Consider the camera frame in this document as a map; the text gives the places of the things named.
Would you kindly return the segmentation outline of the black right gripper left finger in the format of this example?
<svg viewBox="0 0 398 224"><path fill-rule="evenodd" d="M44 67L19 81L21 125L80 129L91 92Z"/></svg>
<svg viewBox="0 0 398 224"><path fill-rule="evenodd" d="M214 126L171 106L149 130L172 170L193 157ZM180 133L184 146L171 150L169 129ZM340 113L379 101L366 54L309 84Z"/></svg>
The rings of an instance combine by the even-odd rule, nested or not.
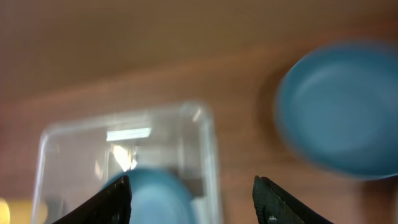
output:
<svg viewBox="0 0 398 224"><path fill-rule="evenodd" d="M129 224L131 200L129 177L122 175L53 224Z"/></svg>

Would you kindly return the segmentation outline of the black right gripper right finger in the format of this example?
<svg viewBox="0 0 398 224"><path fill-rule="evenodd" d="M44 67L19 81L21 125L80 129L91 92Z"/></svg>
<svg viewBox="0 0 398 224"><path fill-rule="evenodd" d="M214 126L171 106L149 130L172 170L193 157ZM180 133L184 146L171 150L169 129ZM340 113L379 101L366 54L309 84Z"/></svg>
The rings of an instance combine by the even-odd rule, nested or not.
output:
<svg viewBox="0 0 398 224"><path fill-rule="evenodd" d="M255 176L252 199L258 224L332 224L267 177Z"/></svg>

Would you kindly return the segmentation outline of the dark blue plastic bowl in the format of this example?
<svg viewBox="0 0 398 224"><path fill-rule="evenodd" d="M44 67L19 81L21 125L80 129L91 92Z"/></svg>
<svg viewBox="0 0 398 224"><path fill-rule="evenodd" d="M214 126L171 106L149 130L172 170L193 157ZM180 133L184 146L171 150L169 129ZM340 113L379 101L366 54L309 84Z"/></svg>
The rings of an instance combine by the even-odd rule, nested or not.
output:
<svg viewBox="0 0 398 224"><path fill-rule="evenodd" d="M161 169L138 168L110 178L129 177L131 186L130 224L196 224L192 194L182 181Z"/></svg>

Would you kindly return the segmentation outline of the yellow plastic cup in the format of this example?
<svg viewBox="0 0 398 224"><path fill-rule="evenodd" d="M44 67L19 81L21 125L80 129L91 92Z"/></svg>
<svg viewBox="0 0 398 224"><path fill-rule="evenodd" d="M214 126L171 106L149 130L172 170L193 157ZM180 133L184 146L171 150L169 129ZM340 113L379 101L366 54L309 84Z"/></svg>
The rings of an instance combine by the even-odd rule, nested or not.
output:
<svg viewBox="0 0 398 224"><path fill-rule="evenodd" d="M30 224L33 203L30 200L11 200L1 198L1 224ZM39 205L34 223L44 224L49 215L45 203Z"/></svg>

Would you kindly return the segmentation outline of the large cream plastic bowl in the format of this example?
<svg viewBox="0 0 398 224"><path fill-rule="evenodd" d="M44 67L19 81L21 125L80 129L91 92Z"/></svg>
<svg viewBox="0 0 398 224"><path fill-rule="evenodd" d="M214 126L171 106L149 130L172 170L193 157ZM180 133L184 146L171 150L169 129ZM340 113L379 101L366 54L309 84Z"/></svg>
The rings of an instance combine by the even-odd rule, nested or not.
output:
<svg viewBox="0 0 398 224"><path fill-rule="evenodd" d="M317 47L282 78L275 126L309 162L362 179L397 175L397 45Z"/></svg>

